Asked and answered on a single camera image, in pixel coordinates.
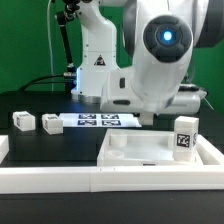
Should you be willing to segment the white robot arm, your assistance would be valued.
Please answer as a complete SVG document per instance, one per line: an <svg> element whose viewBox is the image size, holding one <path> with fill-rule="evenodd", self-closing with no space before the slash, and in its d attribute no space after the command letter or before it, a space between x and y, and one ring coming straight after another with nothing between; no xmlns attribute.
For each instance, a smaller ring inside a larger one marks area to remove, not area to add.
<svg viewBox="0 0 224 224"><path fill-rule="evenodd" d="M224 0L63 0L65 18L81 22L83 61L75 100L106 112L194 114L206 92L183 82L194 48L224 39ZM124 47L132 65L115 59L116 27L101 6L123 8Z"/></svg>

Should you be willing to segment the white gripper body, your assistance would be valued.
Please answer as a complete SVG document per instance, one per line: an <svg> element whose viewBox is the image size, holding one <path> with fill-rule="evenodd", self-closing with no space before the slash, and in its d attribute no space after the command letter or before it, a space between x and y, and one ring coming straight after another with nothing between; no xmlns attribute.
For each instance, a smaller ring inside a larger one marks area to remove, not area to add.
<svg viewBox="0 0 224 224"><path fill-rule="evenodd" d="M130 112L152 114L194 114L201 99L199 89L192 85L180 85L174 96L169 95L162 82L146 85L148 93L143 98L133 89L131 69L112 71L102 88L100 109L104 112Z"/></svg>

